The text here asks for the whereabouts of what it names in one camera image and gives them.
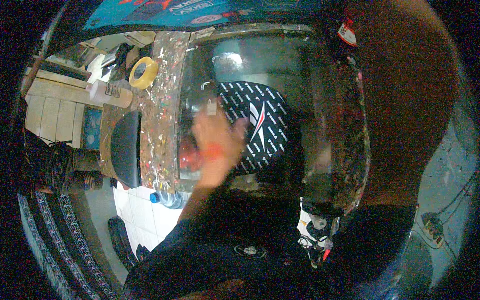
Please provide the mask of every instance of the black seat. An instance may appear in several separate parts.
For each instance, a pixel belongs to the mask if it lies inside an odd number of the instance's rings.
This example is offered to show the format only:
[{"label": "black seat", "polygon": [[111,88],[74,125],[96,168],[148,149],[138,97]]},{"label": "black seat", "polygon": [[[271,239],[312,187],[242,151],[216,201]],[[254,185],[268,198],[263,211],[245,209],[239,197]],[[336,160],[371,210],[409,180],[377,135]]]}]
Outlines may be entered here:
[{"label": "black seat", "polygon": [[141,185],[140,124],[141,112],[125,114],[113,129],[110,145],[113,168],[120,181],[130,188]]}]

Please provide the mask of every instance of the water bottle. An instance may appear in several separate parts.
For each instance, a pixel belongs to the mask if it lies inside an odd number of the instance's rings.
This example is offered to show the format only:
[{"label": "water bottle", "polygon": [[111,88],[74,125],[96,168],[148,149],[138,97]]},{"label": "water bottle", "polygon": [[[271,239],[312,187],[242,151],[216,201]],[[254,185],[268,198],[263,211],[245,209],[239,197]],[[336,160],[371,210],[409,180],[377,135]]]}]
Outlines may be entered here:
[{"label": "water bottle", "polygon": [[170,209],[183,209],[187,204],[190,193],[187,192],[176,192],[171,194],[164,191],[159,191],[150,194],[150,201],[152,203],[161,203],[163,206]]}]

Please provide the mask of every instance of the plastic bottle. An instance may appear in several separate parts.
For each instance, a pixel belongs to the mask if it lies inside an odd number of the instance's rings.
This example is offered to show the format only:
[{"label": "plastic bottle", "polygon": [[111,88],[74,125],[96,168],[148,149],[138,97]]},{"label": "plastic bottle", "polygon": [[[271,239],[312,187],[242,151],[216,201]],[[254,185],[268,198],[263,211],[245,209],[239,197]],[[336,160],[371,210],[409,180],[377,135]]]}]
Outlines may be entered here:
[{"label": "plastic bottle", "polygon": [[187,205],[190,195],[191,194],[187,192],[176,192],[175,194],[171,194],[160,191],[150,194],[150,201],[152,203],[161,203],[163,206],[170,209],[182,209]]},{"label": "plastic bottle", "polygon": [[99,106],[110,104],[127,108],[133,98],[133,93],[130,90],[99,79],[95,80],[93,84],[89,84],[85,90],[90,94],[90,101]]}]

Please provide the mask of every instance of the person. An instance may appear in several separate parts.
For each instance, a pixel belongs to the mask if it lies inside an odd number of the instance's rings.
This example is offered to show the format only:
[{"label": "person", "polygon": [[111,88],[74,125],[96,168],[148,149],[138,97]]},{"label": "person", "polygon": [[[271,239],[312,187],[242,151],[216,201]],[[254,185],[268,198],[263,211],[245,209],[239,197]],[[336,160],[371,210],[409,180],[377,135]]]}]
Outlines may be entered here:
[{"label": "person", "polygon": [[391,284],[372,282],[391,270],[412,227],[421,175],[459,97],[459,62],[425,1],[349,5],[372,161],[361,203],[326,261],[313,271],[297,243],[294,191],[255,199],[222,190],[244,124],[202,113],[194,133],[210,159],[176,227],[130,271],[128,299],[378,299]]}]

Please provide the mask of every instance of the hand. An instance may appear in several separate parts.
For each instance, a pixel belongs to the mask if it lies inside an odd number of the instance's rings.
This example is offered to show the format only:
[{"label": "hand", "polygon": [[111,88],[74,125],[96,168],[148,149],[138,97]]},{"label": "hand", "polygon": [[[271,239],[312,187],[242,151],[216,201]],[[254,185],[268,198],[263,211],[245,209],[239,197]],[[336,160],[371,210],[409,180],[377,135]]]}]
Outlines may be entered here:
[{"label": "hand", "polygon": [[225,116],[225,111],[217,109],[217,114],[207,116],[205,109],[195,118],[193,133],[203,157],[200,186],[216,187],[222,183],[228,172],[238,163],[245,147],[245,128],[248,119],[238,119],[233,126]]}]

